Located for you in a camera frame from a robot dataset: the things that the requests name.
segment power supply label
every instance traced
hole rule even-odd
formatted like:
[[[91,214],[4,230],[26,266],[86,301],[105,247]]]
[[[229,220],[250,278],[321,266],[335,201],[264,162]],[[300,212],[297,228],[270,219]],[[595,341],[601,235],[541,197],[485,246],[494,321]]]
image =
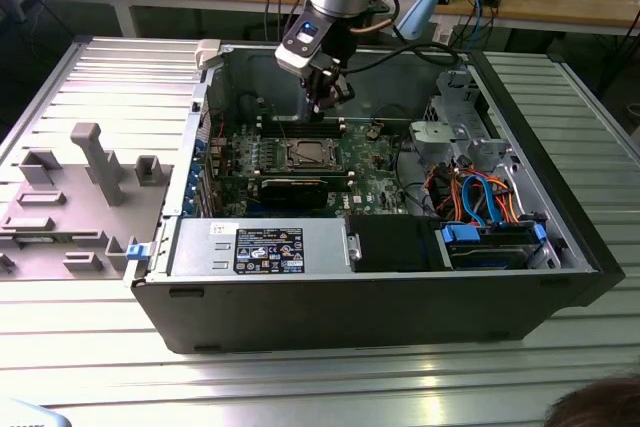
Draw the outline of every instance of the power supply label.
[[[237,274],[302,274],[302,229],[238,229],[233,270]]]

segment floor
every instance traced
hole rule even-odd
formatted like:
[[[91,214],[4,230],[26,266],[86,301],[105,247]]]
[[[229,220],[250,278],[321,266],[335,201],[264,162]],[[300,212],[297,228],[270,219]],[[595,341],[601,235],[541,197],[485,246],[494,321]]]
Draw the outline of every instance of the floor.
[[[33,1],[23,8],[27,19],[16,24],[0,12],[0,91],[3,109],[0,114],[0,137],[9,131],[29,100],[49,75],[69,45],[68,34],[55,19]],[[76,35],[119,36],[116,17],[110,7],[98,4],[51,3],[50,8]],[[140,30],[145,37],[221,38],[224,40],[264,40],[262,15],[244,12],[202,12],[198,26],[194,11],[139,7],[136,9]],[[510,31],[494,29],[490,39],[478,41],[485,50],[505,49]],[[425,32],[425,38],[431,31]],[[550,33],[519,31],[512,36],[509,48],[516,52],[554,52],[563,58],[590,87],[597,85],[603,69],[615,52],[610,36],[567,34],[563,38]],[[629,63],[604,97],[603,103],[618,122],[633,132],[640,118],[628,113],[626,106],[640,101],[640,59]]]

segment black panel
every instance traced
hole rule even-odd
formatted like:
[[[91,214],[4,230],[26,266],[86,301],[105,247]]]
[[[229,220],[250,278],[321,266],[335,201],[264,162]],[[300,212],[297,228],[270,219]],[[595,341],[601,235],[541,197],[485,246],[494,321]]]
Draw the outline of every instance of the black panel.
[[[478,51],[472,52],[470,58],[489,94],[494,99],[496,107],[502,114],[507,128],[520,144],[527,160],[571,235],[578,243],[587,262],[602,274],[606,274],[599,280],[598,285],[593,287],[590,294],[577,299],[580,305],[588,305],[624,279],[624,272],[564,181],[533,129],[527,123],[491,63],[482,52]]]
[[[595,280],[527,276],[220,282],[133,293],[177,353],[379,347],[519,340],[568,307]]]

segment blue latch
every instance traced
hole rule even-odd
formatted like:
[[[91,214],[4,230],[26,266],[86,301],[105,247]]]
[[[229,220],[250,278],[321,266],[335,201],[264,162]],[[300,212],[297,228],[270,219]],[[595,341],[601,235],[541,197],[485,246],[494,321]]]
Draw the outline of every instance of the blue latch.
[[[196,139],[194,144],[194,151],[196,155],[200,155],[202,152],[205,152],[206,150],[207,150],[207,144],[205,144],[204,141],[200,139]]]
[[[153,254],[154,243],[131,244],[127,247],[127,260],[149,260]]]
[[[480,233],[474,225],[450,224],[441,230],[445,244],[451,242],[480,242]]]
[[[547,231],[544,229],[544,225],[536,224],[533,226],[533,231],[536,233],[538,240],[544,242],[547,240]]]

